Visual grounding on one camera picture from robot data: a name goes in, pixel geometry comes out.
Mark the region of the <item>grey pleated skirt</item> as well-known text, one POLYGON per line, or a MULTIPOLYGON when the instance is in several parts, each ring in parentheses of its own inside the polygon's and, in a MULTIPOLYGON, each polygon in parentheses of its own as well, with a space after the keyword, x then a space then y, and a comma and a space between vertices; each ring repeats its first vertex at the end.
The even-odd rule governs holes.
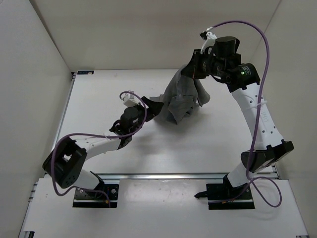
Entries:
POLYGON ((199 80, 181 74, 185 66, 178 69, 163 94, 150 97, 154 102, 164 103, 159 116, 173 124, 179 124, 184 118, 191 116, 195 107, 203 106, 211 98, 199 80))

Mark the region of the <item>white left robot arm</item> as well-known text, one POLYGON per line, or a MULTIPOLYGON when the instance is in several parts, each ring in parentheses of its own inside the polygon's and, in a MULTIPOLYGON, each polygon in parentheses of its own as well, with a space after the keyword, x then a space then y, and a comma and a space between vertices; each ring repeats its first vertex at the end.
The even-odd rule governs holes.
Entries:
POLYGON ((42 168, 51 176, 58 196, 72 189, 87 193, 94 199, 110 203, 103 180, 94 172, 83 169, 85 162, 100 154, 117 151, 127 146, 144 125, 158 116, 164 106, 132 91, 119 95, 126 106, 120 119, 110 128, 111 135, 71 133, 61 138, 44 161, 42 168))

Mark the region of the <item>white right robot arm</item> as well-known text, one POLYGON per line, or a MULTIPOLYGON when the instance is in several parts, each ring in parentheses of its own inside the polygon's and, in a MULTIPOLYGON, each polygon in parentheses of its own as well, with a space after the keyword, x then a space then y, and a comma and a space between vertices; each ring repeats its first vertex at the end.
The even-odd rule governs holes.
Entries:
POLYGON ((202 48, 194 50, 181 75, 195 80, 211 76, 225 84, 252 134, 251 148, 241 154, 241 163, 223 178, 215 192, 200 192, 195 196, 213 195, 226 202, 245 191, 257 172, 286 156, 294 146, 284 140, 271 118, 262 94, 263 80, 255 66, 241 62, 241 55, 237 53, 240 41, 233 36, 218 38, 212 32, 201 33, 201 38, 205 40, 202 48))

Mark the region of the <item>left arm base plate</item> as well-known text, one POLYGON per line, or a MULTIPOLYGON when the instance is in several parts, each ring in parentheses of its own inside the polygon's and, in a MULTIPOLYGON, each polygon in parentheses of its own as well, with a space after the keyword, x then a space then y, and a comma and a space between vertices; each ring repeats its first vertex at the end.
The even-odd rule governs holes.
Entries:
POLYGON ((107 200, 103 193, 86 192, 83 189, 77 189, 73 198, 73 208, 117 208, 119 181, 104 180, 103 191, 110 199, 107 200))

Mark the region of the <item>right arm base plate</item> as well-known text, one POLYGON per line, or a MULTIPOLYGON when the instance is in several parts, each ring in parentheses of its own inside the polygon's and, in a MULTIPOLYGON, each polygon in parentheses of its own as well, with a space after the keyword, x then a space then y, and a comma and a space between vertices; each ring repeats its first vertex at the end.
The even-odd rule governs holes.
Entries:
POLYGON ((253 210, 254 200, 250 186, 231 187, 228 182, 207 183, 209 210, 253 210))

